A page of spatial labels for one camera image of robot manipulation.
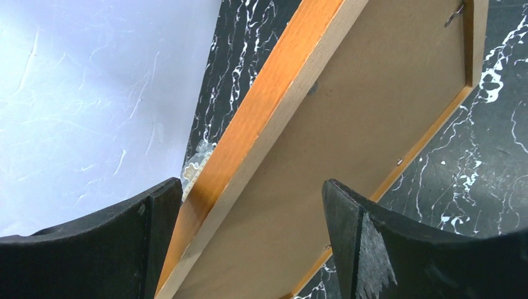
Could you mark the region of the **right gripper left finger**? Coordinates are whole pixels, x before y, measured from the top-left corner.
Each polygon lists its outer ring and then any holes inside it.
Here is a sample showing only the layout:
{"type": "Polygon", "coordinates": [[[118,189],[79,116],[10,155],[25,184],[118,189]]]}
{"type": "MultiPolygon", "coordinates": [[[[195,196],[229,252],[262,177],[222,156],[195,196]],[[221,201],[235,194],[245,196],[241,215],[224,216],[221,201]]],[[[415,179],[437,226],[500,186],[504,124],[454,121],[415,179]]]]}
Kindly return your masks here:
{"type": "Polygon", "coordinates": [[[153,298],[182,199],[169,178],[78,219],[1,238],[2,298],[153,298]]]}

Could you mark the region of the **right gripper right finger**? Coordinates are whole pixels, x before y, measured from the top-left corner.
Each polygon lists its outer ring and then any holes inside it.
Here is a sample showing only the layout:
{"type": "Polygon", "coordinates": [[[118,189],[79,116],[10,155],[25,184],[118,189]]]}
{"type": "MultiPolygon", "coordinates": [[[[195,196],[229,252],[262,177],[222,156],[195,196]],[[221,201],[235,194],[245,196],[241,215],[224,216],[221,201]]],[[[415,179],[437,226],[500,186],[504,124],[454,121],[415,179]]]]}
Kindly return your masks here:
{"type": "Polygon", "coordinates": [[[526,298],[527,230],[479,239],[388,210],[329,179],[324,215],[343,298],[526,298]]]}

